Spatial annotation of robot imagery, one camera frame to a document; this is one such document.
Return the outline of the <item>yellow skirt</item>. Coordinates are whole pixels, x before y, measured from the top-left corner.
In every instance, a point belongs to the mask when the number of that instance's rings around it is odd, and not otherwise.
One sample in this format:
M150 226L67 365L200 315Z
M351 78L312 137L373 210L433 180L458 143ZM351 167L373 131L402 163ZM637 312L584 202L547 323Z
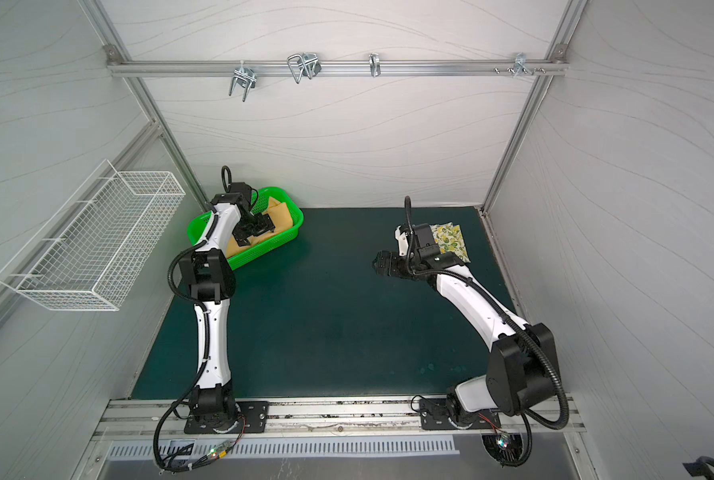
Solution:
M251 244L244 247L237 244L232 234L225 249L225 254L230 259L237 256L248 257L250 260L255 259L294 237L295 222L287 202L270 197L267 200L267 208L262 213L271 217L275 226L274 231L259 237L252 237Z

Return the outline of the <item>lemon print skirt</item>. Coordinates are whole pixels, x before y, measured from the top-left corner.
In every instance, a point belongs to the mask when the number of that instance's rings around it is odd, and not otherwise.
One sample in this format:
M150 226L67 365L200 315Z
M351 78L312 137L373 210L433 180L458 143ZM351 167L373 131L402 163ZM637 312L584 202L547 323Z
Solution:
M430 228L441 253L454 253L463 262L471 262L461 227L458 224L452 222L433 224Z

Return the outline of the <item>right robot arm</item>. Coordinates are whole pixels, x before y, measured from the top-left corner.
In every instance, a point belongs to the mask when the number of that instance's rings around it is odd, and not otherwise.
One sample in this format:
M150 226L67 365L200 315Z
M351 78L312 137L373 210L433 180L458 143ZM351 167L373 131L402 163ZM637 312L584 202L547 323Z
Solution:
M504 306L453 252L442 252L428 224L395 230L396 251L373 261L380 276L429 284L474 328L489 351L487 372L455 387L445 400L448 421L467 428L474 416L496 410L561 430L570 420L556 342L544 324L531 324Z

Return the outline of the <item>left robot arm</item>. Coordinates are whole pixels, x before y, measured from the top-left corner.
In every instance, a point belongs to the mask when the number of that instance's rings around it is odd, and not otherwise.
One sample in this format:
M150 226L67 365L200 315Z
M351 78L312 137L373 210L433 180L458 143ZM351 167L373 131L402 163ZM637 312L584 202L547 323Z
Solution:
M224 191L209 203L206 226L196 243L179 253L168 268L173 294L194 306L198 327L198 368L193 384L178 401L189 407L189 419L199 431L226 432L238 421L226 352L227 318L236 279L225 255L235 233L239 244L273 226L251 212L257 190L225 181Z

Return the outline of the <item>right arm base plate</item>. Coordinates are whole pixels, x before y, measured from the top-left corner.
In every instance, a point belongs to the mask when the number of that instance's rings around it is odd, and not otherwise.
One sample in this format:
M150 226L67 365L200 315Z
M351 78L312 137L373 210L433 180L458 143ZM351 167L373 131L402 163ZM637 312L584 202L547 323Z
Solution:
M415 395L410 400L410 408L419 415L421 428L425 431L487 430L498 433L501 430L500 418L495 410L469 412L452 394L445 398Z

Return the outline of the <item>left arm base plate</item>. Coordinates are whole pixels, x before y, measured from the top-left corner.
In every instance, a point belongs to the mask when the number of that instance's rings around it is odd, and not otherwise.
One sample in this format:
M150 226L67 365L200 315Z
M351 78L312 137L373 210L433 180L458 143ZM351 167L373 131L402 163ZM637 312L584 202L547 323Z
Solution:
M269 403L266 401L238 401L225 413L191 414L185 423L184 433L190 435L224 435L263 433L266 428Z

